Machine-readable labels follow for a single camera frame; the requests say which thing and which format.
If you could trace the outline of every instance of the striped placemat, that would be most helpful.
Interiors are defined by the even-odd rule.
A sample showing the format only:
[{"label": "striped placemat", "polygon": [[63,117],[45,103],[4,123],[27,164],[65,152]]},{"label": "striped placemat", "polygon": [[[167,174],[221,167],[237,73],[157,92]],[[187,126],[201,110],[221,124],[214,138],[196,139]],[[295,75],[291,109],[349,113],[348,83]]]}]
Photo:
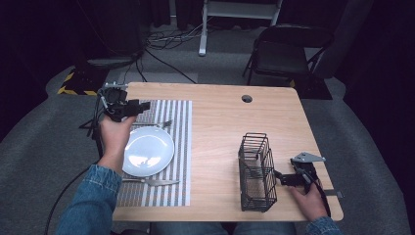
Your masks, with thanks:
[{"label": "striped placemat", "polygon": [[152,187],[144,183],[125,183],[118,193],[118,207],[181,207],[190,205],[192,101],[151,100],[151,108],[137,121],[160,122],[172,119],[164,130],[174,142],[174,157],[170,164],[150,179],[180,180],[168,186]]}]

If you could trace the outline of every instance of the jeans jacket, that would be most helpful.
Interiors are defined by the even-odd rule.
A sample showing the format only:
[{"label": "jeans jacket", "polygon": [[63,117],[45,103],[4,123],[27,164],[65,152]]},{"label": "jeans jacket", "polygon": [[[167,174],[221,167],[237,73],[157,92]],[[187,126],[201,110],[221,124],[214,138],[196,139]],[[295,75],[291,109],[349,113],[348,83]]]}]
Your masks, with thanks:
[{"label": "jeans jacket", "polygon": [[[110,234],[121,177],[113,170],[91,165],[75,196],[64,211],[56,234]],[[330,217],[320,217],[306,227],[309,235],[340,235]]]}]

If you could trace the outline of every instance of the wire basket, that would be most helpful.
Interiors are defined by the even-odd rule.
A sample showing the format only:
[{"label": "wire basket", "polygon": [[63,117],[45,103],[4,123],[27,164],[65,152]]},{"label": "wire basket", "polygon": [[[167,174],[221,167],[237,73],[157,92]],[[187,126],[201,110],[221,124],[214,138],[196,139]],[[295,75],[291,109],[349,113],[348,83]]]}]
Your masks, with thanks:
[{"label": "wire basket", "polygon": [[242,211],[268,211],[277,202],[277,179],[266,134],[247,133],[238,158]]}]

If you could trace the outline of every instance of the black cable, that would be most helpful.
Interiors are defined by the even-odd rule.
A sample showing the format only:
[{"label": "black cable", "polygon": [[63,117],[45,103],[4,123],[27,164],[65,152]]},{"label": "black cable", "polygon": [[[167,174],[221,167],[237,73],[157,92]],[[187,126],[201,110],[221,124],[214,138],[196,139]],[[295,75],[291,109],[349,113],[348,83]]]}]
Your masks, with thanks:
[{"label": "black cable", "polygon": [[[163,32],[155,32],[152,35],[150,35],[147,39],[148,47],[155,49],[155,50],[173,49],[175,47],[180,46],[183,42],[190,41],[194,39],[195,37],[200,36],[201,34],[198,34],[198,32],[201,32],[200,30],[201,26],[202,25],[199,25],[192,30],[189,30],[186,32],[182,31],[181,33],[172,35],[173,33],[177,31],[177,30],[174,30],[169,36],[164,36]],[[164,42],[164,45],[155,45],[158,42]],[[176,43],[176,45],[169,47],[169,45],[172,43]]]},{"label": "black cable", "polygon": [[95,121],[98,121],[97,120],[98,107],[100,105],[100,102],[101,102],[101,98],[100,97],[102,95],[103,95],[103,90],[102,89],[98,89],[98,92],[97,92],[97,101],[95,102],[94,117],[93,117],[93,120],[95,120]]},{"label": "black cable", "polygon": [[143,58],[142,57],[140,57],[140,65],[141,65],[141,71],[144,71]]},{"label": "black cable", "polygon": [[48,219],[47,219],[47,221],[46,221],[46,226],[45,226],[45,232],[44,232],[44,234],[45,235],[47,235],[48,234],[48,231],[49,231],[49,224],[50,224],[50,222],[51,222],[51,219],[52,219],[52,216],[53,216],[53,212],[54,212],[54,210],[55,210],[55,208],[56,208],[56,205],[58,204],[58,202],[61,200],[61,198],[62,198],[62,196],[64,195],[64,193],[65,192],[67,192],[67,190],[70,188],[70,186],[71,186],[71,184],[76,180],[76,179],[78,179],[82,174],[84,174],[88,169],[89,169],[89,167],[87,167],[86,169],[84,169],[81,173],[79,173],[73,180],[71,180],[68,184],[67,184],[67,186],[65,186],[65,188],[64,188],[64,190],[62,190],[62,192],[61,192],[61,194],[58,196],[58,199],[55,201],[55,204],[53,205],[53,207],[51,208],[51,210],[50,210],[50,212],[49,212],[49,216],[48,216]]},{"label": "black cable", "polygon": [[125,84],[125,79],[126,79],[126,77],[127,77],[127,74],[128,74],[128,72],[129,72],[129,70],[131,69],[132,64],[134,64],[134,63],[131,63],[131,64],[129,65],[129,67],[128,67],[127,71],[125,72],[125,74],[124,74],[124,80],[122,81],[122,84]]},{"label": "black cable", "polygon": [[147,82],[146,77],[144,77],[143,73],[140,72],[140,69],[138,69],[137,61],[135,61],[135,67],[137,68],[138,73],[140,73],[141,77],[143,78],[143,82]]},{"label": "black cable", "polygon": [[172,69],[180,72],[180,74],[184,75],[186,78],[188,78],[190,81],[192,81],[193,83],[197,84],[196,81],[194,81],[192,78],[190,78],[188,75],[186,75],[185,73],[183,73],[181,70],[178,70],[177,68],[175,68],[174,66],[169,65],[168,63],[162,61],[161,59],[157,58],[155,55],[153,55],[151,52],[149,52],[149,50],[146,49],[146,52],[149,53],[152,57],[154,57],[156,60],[158,60],[159,62],[162,62],[163,64],[171,67]]},{"label": "black cable", "polygon": [[317,190],[318,190],[318,192],[320,193],[320,196],[321,196],[321,200],[323,200],[323,205],[324,205],[324,208],[326,209],[326,213],[329,217],[331,217],[332,213],[330,211],[329,202],[327,201],[326,193],[324,192],[323,188],[321,187],[320,179],[314,180],[314,178],[306,170],[303,170],[302,173],[306,174],[306,176],[311,180],[311,183],[314,183],[315,186],[317,187]]}]

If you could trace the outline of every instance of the plate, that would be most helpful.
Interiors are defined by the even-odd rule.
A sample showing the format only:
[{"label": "plate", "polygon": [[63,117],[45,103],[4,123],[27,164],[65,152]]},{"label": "plate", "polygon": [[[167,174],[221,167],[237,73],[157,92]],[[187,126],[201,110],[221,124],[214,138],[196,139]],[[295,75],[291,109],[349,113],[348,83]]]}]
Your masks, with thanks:
[{"label": "plate", "polygon": [[168,166],[173,155],[173,139],[165,130],[141,127],[130,132],[122,170],[133,176],[150,176]]}]

